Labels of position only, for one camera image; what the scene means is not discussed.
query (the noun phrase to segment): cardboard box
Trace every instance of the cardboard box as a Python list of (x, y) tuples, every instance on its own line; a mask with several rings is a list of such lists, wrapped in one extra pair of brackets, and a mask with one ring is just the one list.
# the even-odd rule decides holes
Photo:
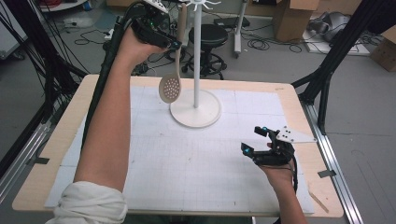
[(282, 42), (299, 42), (319, 0), (282, 0), (273, 17), (274, 37)]
[(361, 0), (320, 0), (318, 9), (314, 14), (321, 15), (325, 11), (338, 11), (346, 15), (352, 15), (360, 3)]
[(396, 72), (396, 25), (384, 34), (384, 40), (372, 52), (370, 57), (389, 72)]

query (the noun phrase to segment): white slotted spoon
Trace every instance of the white slotted spoon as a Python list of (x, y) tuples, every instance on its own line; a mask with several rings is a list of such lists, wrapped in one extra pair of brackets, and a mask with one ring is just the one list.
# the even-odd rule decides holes
[[(182, 42), (184, 36), (184, 29), (186, 29), (186, 18), (187, 18), (187, 7), (186, 4), (181, 4), (181, 9), (178, 13), (177, 20), (177, 40)], [(159, 93), (161, 99), (171, 104), (175, 100), (177, 100), (178, 96), (181, 92), (181, 83), (180, 83), (180, 49), (176, 51), (175, 55), (175, 64), (176, 64), (176, 72), (172, 74), (165, 75), (161, 78)]]

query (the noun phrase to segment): office chair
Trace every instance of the office chair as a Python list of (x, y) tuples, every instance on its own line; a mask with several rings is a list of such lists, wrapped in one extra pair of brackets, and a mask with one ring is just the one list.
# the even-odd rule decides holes
[[(219, 55), (212, 53), (212, 49), (216, 49), (227, 42), (228, 33), (221, 27), (215, 24), (203, 24), (201, 26), (201, 77), (219, 74), (220, 79), (224, 80), (221, 73), (227, 68), (227, 64), (220, 58)], [(194, 29), (189, 31), (189, 40), (194, 43)], [(181, 67), (181, 71), (186, 73), (188, 68), (193, 71), (192, 55), (187, 63)]]

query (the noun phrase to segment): person's arm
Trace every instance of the person's arm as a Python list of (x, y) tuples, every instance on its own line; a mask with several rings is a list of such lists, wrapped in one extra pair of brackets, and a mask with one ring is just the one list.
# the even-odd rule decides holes
[(280, 219), (282, 224), (305, 224), (308, 223), (304, 216), (300, 203), (292, 185), (292, 172), (288, 165), (282, 167), (260, 168), (267, 175), (268, 181), (274, 188), (279, 201)]
[(125, 31), (92, 116), (74, 182), (89, 181), (123, 190), (131, 137), (131, 73), (150, 54), (159, 52), (158, 47), (139, 42), (131, 28)]

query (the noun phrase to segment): metal bar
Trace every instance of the metal bar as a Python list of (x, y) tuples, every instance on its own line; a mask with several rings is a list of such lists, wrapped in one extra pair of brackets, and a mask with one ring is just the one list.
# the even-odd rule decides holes
[(335, 40), (334, 46), (329, 54), (323, 60), (317, 71), (315, 71), (315, 75), (308, 75), (292, 83), (294, 87), (298, 87), (309, 82), (304, 92), (299, 96), (300, 100), (310, 105), (314, 103), (315, 98), (321, 92), (318, 123), (323, 134), (325, 134), (324, 124), (326, 119), (326, 111), (323, 110), (327, 109), (332, 75), (359, 39), (361, 32), (370, 24), (375, 16), (378, 15), (384, 2), (387, 1), (388, 0), (361, 1), (350, 21), (346, 24), (344, 31)]
[(200, 74), (201, 74), (201, 24), (202, 5), (197, 4), (194, 18), (194, 108), (199, 107)]
[(242, 22), (245, 17), (245, 10), (247, 8), (248, 0), (242, 0), (242, 6), (241, 10), (239, 12), (239, 17), (238, 17), (238, 26), (235, 29), (235, 39), (233, 42), (233, 49), (235, 53), (235, 57), (238, 58), (239, 54), (242, 52), (241, 50), (241, 29), (242, 29)]
[(21, 153), (24, 145), (28, 142), (32, 130), (40, 123), (44, 116), (44, 105), (42, 105), (38, 111), (35, 113), (30, 122), (23, 129), (20, 136), (17, 138), (12, 147), (8, 150), (7, 154), (2, 160), (0, 160), (0, 179), (6, 174), (8, 168), (11, 166), (12, 162)]
[[(64, 109), (61, 105), (57, 103), (54, 104), (54, 111), (59, 109)], [(26, 162), (33, 158), (36, 151), (42, 146), (43, 142), (50, 134), (50, 127), (52, 124), (52, 119), (48, 119), (45, 123), (39, 123), (29, 140), (21, 149), (20, 153), (16, 159), (9, 165), (6, 172), (0, 179), (0, 204), (7, 197), (7, 194), (14, 186), (15, 182), (18, 180), (19, 176), (26, 167)]]
[(341, 204), (344, 207), (346, 217), (350, 224), (362, 224), (361, 213), (355, 201), (353, 200), (352, 194), (347, 186), (347, 182), (344, 178), (343, 172), (341, 171), (340, 165), (337, 158), (332, 150), (329, 138), (321, 133), (318, 123), (318, 113), (313, 105), (302, 104), (304, 112), (308, 117), (308, 121), (311, 125), (311, 129), (314, 135), (318, 139), (318, 146), (320, 153), (322, 154), (323, 160), (327, 168), (331, 171), (335, 171), (336, 175), (332, 177), (332, 183), (337, 190), (338, 197), (340, 198)]

